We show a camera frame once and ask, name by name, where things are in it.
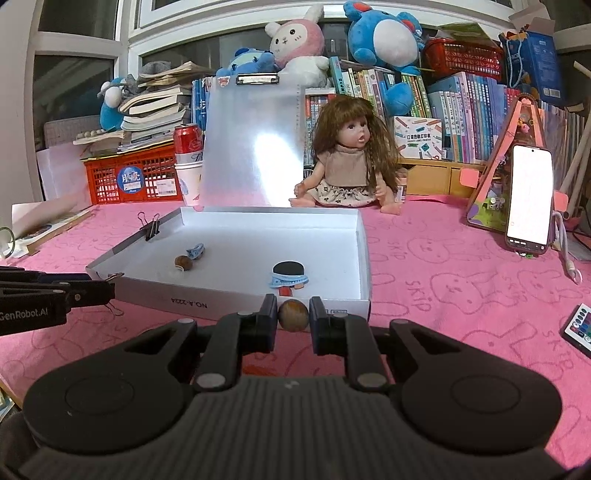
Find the label printer box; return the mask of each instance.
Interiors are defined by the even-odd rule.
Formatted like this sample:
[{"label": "label printer box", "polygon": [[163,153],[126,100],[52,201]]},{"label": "label printer box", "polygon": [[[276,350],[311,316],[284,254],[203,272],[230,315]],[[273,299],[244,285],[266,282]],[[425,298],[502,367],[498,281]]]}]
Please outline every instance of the label printer box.
[{"label": "label printer box", "polygon": [[513,66],[512,81],[521,72],[524,82],[536,89],[541,100],[563,106],[563,81],[553,38],[554,20],[550,19],[548,10],[544,4],[536,2],[510,15],[509,20],[517,31],[525,30],[508,41]]},{"label": "label printer box", "polygon": [[414,116],[395,116],[394,140],[404,158],[444,160],[441,148],[441,120]]}]

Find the stuffed animal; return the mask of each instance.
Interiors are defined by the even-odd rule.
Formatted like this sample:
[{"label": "stuffed animal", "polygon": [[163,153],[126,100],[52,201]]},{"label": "stuffed animal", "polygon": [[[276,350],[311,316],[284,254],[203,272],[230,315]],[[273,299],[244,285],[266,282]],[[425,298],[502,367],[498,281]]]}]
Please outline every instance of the stuffed animal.
[{"label": "stuffed animal", "polygon": [[283,25],[272,22],[265,26],[271,37],[271,52],[277,66],[282,69],[282,81],[297,82],[303,87],[325,87],[329,59],[322,57],[324,35],[318,26],[322,17],[322,5],[313,5],[304,18],[291,20]]},{"label": "stuffed animal", "polygon": [[[162,73],[170,70],[169,61],[151,61],[143,66],[140,73]],[[105,82],[100,87],[97,97],[103,97],[103,105],[100,108],[100,125],[103,130],[111,132],[121,129],[124,115],[119,112],[119,105],[124,100],[133,98],[143,91],[138,87],[138,82],[133,75],[127,77],[117,77],[110,82]]]},{"label": "stuffed animal", "polygon": [[125,78],[117,77],[110,82],[103,83],[97,97],[103,97],[103,105],[100,108],[100,125],[103,130],[111,132],[120,130],[124,115],[119,113],[119,105],[123,100],[123,86]]},{"label": "stuffed animal", "polygon": [[[398,15],[374,10],[361,2],[347,2],[345,15],[351,20],[349,49],[353,58],[369,67],[389,67],[411,75],[419,70],[412,64],[424,48],[423,29],[409,13]],[[413,92],[406,83],[388,89],[384,104],[390,116],[406,115],[413,106]]]},{"label": "stuffed animal", "polygon": [[221,68],[216,76],[225,77],[244,73],[274,73],[277,71],[275,56],[270,51],[240,48],[227,69]]}]

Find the clipboard clip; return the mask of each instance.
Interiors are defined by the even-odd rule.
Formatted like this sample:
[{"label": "clipboard clip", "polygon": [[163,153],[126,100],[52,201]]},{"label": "clipboard clip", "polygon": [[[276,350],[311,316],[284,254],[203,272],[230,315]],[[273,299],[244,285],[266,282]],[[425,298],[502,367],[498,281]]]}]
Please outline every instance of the clipboard clip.
[{"label": "clipboard clip", "polygon": [[243,73],[236,75],[236,85],[276,85],[279,75],[276,73]]},{"label": "clipboard clip", "polygon": [[144,212],[138,213],[138,219],[141,223],[141,228],[139,231],[143,231],[145,233],[146,241],[152,240],[156,235],[160,233],[160,214],[157,213],[152,218],[151,222],[146,220],[146,214]]}]

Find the doll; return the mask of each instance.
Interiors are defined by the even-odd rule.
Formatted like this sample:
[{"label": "doll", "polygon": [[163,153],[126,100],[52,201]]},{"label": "doll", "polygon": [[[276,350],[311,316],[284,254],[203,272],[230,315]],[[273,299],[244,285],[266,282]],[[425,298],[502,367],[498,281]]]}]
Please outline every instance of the doll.
[{"label": "doll", "polygon": [[363,98],[337,95],[320,112],[313,154],[314,171],[295,186],[292,207],[362,207],[378,201],[382,213],[400,214],[396,185],[397,152],[386,125]]}]

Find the blue paper piece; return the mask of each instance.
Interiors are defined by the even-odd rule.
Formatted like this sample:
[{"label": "blue paper piece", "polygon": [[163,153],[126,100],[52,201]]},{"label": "blue paper piece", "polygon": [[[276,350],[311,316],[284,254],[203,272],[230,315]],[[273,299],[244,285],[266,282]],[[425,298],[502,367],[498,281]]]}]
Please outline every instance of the blue paper piece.
[{"label": "blue paper piece", "polygon": [[203,244],[197,244],[194,248],[187,250],[187,256],[191,260],[197,260],[201,255],[203,255],[203,251],[205,250],[205,246]]},{"label": "blue paper piece", "polygon": [[293,287],[308,283],[308,277],[306,275],[279,275],[277,273],[271,275],[271,283],[269,283],[271,288]]}]

